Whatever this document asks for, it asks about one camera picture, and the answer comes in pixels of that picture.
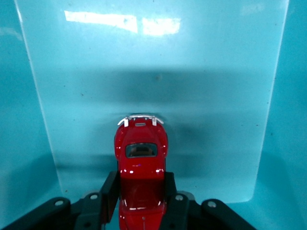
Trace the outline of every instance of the black plastic mount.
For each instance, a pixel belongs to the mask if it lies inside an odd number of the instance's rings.
[[[97,193],[74,204],[63,197],[53,198],[3,230],[101,230],[111,221],[120,193],[120,176],[110,172]],[[159,230],[255,230],[226,204],[217,199],[201,205],[178,193],[174,174],[165,173],[167,211]]]

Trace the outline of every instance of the bolt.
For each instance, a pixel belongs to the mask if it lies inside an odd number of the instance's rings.
[[[181,200],[183,200],[183,196],[182,195],[176,195],[175,199],[178,200],[178,201],[181,201]]]
[[[216,207],[216,203],[214,201],[208,201],[209,207]]]
[[[62,204],[64,204],[64,201],[62,200],[58,200],[56,203],[54,203],[55,206],[60,206]]]
[[[90,199],[91,199],[91,200],[95,200],[95,199],[97,199],[97,197],[98,197],[98,196],[97,196],[96,194],[93,194],[93,195],[90,196]]]

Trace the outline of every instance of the car window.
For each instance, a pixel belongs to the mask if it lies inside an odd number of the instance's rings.
[[[152,143],[138,143],[126,147],[126,156],[133,157],[154,157],[157,155],[157,145]]]

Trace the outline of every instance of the screw hole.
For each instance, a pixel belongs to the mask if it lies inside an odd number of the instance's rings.
[[[93,194],[93,195],[90,196],[90,199],[91,199],[91,200],[95,200],[95,199],[97,199],[97,197],[98,197],[97,194]]]
[[[64,201],[62,200],[58,200],[56,203],[54,203],[55,206],[60,206],[62,204],[64,204]]]
[[[181,201],[181,200],[183,200],[183,196],[182,195],[177,195],[177,196],[175,196],[175,199],[178,200],[178,201]]]
[[[214,201],[209,201],[208,206],[209,207],[216,207],[216,203]]]
[[[84,224],[84,227],[86,227],[86,228],[88,228],[88,227],[90,227],[92,224],[90,223],[90,222],[86,222],[85,224]]]

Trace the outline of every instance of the toy car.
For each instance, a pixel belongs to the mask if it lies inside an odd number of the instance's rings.
[[[152,115],[122,119],[114,139],[120,173],[119,228],[157,230],[166,211],[167,134]]]

